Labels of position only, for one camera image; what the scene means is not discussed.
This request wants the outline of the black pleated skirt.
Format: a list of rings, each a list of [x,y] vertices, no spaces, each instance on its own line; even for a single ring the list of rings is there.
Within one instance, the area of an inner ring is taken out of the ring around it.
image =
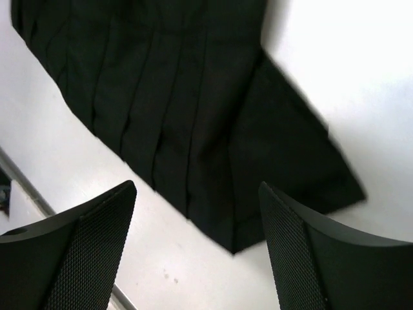
[[[231,253],[264,238],[267,182],[327,214],[365,193],[261,46],[266,1],[12,1],[68,108]]]

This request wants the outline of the aluminium table rail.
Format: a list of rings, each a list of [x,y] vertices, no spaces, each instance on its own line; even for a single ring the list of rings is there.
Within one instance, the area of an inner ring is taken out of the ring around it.
[[[8,178],[16,180],[22,189],[27,193],[30,199],[36,204],[39,212],[43,216],[54,216],[56,214],[52,206],[44,199],[41,193],[34,187],[31,181],[23,174],[21,169],[14,163],[11,157],[1,148],[1,169]],[[122,290],[114,284],[112,290],[113,303],[119,309],[137,310],[137,307],[130,299],[122,292]]]

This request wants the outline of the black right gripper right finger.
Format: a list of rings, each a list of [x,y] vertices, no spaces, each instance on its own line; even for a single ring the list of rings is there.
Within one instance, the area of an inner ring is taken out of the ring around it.
[[[343,225],[266,183],[259,202],[280,308],[412,308],[410,242]]]

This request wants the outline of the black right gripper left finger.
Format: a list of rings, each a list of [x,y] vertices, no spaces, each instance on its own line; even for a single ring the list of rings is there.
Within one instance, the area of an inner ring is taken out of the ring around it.
[[[106,309],[136,201],[125,181],[1,235],[1,309]]]

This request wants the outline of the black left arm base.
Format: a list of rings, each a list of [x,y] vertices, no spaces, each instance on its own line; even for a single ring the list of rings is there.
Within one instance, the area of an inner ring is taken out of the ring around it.
[[[10,193],[11,178],[6,175],[3,169],[0,170],[0,210],[7,217],[10,217]]]

